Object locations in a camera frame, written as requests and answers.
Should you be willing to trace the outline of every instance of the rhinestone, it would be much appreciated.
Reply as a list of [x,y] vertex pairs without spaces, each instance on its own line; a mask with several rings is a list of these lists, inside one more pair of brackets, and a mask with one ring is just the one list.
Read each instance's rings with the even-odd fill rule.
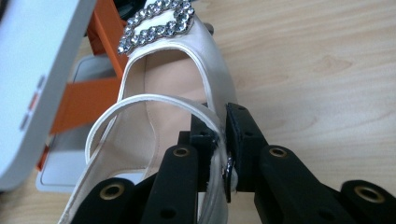
[[122,53],[124,53],[126,50],[124,49],[124,47],[123,46],[119,46],[118,48],[117,48],[117,53],[118,54],[122,54]]
[[152,9],[152,11],[154,12],[154,15],[160,15],[162,13],[161,7],[159,7],[159,6],[154,7],[154,9]]
[[148,30],[142,30],[142,31],[140,31],[140,35],[141,36],[147,36],[148,35]]
[[191,7],[191,3],[190,2],[183,2],[181,4],[181,8],[183,8],[183,9],[188,9],[189,7]]
[[126,22],[127,22],[128,25],[130,25],[130,26],[134,26],[134,25],[135,25],[135,23],[134,23],[134,18],[129,18],[128,21],[126,21]]
[[175,35],[175,28],[167,28],[165,30],[165,36],[170,37],[170,36],[173,36],[173,35]]
[[152,10],[154,7],[155,7],[154,4],[149,4],[147,8]]
[[163,0],[163,6],[168,8],[171,5],[171,0]]
[[144,19],[146,17],[147,11],[145,9],[140,9],[139,10],[139,16]]
[[[168,9],[174,10],[174,21],[169,21],[165,25],[152,26],[147,30],[141,30],[139,35],[134,34],[134,28],[141,21],[160,15]],[[124,35],[120,39],[117,52],[119,54],[129,54],[131,49],[154,42],[163,36],[172,37],[176,34],[186,33],[194,12],[190,0],[156,0],[155,3],[139,10],[132,18],[127,20],[127,26],[124,28]]]
[[180,3],[178,2],[178,0],[173,0],[171,2],[170,8],[177,8],[178,5],[180,5]]
[[139,41],[139,35],[134,35],[130,38],[130,42],[132,46],[137,45],[137,42]]
[[165,26],[164,25],[157,26],[157,35],[162,36],[163,33],[165,33]]
[[126,35],[131,35],[133,31],[134,31],[134,29],[131,26],[125,26],[125,28],[124,28],[124,33]]
[[121,37],[121,39],[120,39],[120,46],[121,46],[121,45],[125,45],[125,44],[126,44],[126,36],[123,35],[123,36]]
[[146,16],[149,17],[149,18],[152,18],[154,16],[154,13],[153,13],[151,8],[148,8],[146,10]]
[[148,28],[148,42],[152,42],[157,35],[156,28],[154,26],[151,26]]
[[184,21],[178,21],[175,26],[175,30],[178,33],[183,33],[187,30],[187,23]]
[[139,44],[139,45],[141,45],[141,46],[143,46],[143,45],[145,45],[146,44],[146,41],[147,41],[147,39],[146,39],[146,36],[139,36],[139,40],[137,41],[137,43]]
[[157,5],[157,7],[159,8],[163,8],[165,6],[165,2],[163,0],[157,0],[155,2],[155,4]]
[[193,7],[189,7],[189,8],[187,9],[187,13],[189,13],[189,15],[193,15],[194,12],[195,12],[195,10],[194,10]]
[[177,18],[178,15],[182,14],[183,12],[184,12],[184,11],[183,11],[182,8],[180,8],[180,7],[176,8],[176,9],[175,9],[175,12],[174,12],[174,18]]
[[176,25],[175,21],[169,21],[166,23],[166,26],[171,29],[175,28],[175,25]]
[[178,17],[177,17],[178,21],[183,21],[183,22],[186,22],[189,19],[190,19],[190,15],[187,13],[182,13],[182,14],[178,15]]

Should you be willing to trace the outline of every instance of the white plastic casing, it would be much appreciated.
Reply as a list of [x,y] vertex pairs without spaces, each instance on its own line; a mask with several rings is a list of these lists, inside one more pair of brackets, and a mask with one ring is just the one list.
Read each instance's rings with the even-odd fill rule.
[[0,191],[39,160],[94,0],[8,1],[0,21]]

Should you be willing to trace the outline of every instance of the wooden table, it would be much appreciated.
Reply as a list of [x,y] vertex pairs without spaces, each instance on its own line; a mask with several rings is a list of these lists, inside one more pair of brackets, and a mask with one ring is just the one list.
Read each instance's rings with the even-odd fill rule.
[[[270,144],[292,149],[332,188],[364,179],[396,195],[394,1],[194,5],[215,27],[239,104]],[[0,196],[0,223],[59,219],[69,195],[38,192],[35,176]],[[260,223],[252,198],[233,196],[229,223]]]

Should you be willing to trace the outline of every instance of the orange plastic part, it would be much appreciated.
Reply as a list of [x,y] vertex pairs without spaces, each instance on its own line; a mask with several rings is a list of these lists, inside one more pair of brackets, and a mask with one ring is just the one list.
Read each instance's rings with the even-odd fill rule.
[[96,121],[117,102],[120,79],[102,78],[67,84],[50,133],[59,133]]
[[35,166],[37,168],[38,171],[42,171],[43,170],[43,166],[44,166],[44,162],[47,159],[47,156],[49,154],[50,148],[48,146],[44,147],[44,152],[43,155],[41,155],[41,159],[40,161],[38,161],[37,165]]
[[88,38],[95,55],[107,54],[117,77],[67,84],[50,133],[94,122],[116,103],[127,63],[127,57],[117,53],[124,25],[112,0],[97,1],[87,30]]

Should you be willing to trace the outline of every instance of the white satin shoe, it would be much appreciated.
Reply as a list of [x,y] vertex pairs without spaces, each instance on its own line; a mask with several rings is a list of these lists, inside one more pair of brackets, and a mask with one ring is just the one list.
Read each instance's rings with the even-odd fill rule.
[[[221,177],[227,163],[225,106],[236,103],[227,66],[189,1],[157,0],[137,15],[128,20],[120,40],[119,53],[127,53],[129,61],[118,102],[92,127],[88,167],[60,222],[72,220],[100,181],[125,173],[154,174],[165,150],[177,143],[179,131],[190,128],[193,114],[219,139],[199,222],[226,223]],[[236,181],[233,173],[234,187]]]

